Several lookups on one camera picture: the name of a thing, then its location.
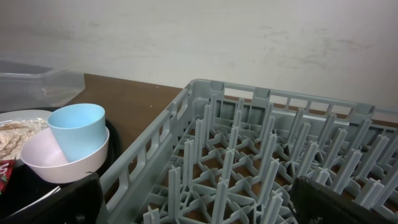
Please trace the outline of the grey plate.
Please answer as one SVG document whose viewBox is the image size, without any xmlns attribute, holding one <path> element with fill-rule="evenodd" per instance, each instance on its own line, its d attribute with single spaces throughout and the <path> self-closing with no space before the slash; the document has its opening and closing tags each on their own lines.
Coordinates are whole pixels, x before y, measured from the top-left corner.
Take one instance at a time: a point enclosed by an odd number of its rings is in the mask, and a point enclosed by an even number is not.
<svg viewBox="0 0 398 224">
<path fill-rule="evenodd" d="M 42 119 L 47 121 L 47 118 L 52 114 L 47 110 L 19 110 L 1 113 L 1 125 L 11 121 L 21 121 L 25 119 Z M 15 167 L 19 167 L 24 163 L 21 159 L 15 159 Z"/>
</svg>

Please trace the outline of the light blue plastic cup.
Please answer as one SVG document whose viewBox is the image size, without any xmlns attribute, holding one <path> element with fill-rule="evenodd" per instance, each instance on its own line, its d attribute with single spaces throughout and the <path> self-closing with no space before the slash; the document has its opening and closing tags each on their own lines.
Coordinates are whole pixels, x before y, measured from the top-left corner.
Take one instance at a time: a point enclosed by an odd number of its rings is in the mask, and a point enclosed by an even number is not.
<svg viewBox="0 0 398 224">
<path fill-rule="evenodd" d="M 107 139 L 105 109 L 80 103 L 55 110 L 47 119 L 67 161 L 75 162 L 97 151 Z"/>
</svg>

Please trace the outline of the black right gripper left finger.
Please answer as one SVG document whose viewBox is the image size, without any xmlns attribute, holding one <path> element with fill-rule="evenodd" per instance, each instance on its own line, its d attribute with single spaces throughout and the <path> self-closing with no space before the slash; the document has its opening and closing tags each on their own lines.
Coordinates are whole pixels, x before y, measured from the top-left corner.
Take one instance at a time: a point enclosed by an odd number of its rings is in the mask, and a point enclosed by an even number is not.
<svg viewBox="0 0 398 224">
<path fill-rule="evenodd" d="M 10 223 L 96 223 L 104 200 L 100 178 L 92 173 L 33 205 L 1 219 Z"/>
</svg>

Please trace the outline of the red snack wrapper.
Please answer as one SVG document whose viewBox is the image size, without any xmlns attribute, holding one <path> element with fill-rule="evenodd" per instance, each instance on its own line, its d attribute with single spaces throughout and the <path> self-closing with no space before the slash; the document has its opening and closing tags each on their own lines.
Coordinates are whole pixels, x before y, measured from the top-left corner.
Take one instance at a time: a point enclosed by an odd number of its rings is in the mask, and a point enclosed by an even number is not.
<svg viewBox="0 0 398 224">
<path fill-rule="evenodd" d="M 1 161 L 1 166 L 0 166 L 0 181 L 1 181 L 0 182 L 0 191 L 1 191 L 1 194 L 4 193 L 4 191 L 6 190 L 6 186 L 9 182 L 12 171 L 14 169 L 15 161 L 16 161 L 15 159 Z"/>
</svg>

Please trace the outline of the rice and food scraps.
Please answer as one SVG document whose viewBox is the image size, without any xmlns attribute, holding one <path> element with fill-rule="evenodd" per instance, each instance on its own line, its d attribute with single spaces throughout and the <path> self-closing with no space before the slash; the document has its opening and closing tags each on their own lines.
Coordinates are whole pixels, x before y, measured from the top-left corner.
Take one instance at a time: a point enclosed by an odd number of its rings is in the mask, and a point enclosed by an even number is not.
<svg viewBox="0 0 398 224">
<path fill-rule="evenodd" d="M 19 159 L 23 145 L 46 128 L 48 124 L 42 119 L 25 119 L 2 124 L 1 160 Z"/>
</svg>

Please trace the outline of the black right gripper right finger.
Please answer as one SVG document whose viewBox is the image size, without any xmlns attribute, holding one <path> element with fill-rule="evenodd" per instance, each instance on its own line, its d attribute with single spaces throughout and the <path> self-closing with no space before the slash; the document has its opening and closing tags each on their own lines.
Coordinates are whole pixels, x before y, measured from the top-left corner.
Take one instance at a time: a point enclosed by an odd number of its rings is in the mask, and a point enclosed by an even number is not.
<svg viewBox="0 0 398 224">
<path fill-rule="evenodd" d="M 298 177 L 290 190 L 289 209 L 299 224 L 394 224 L 308 177 Z"/>
</svg>

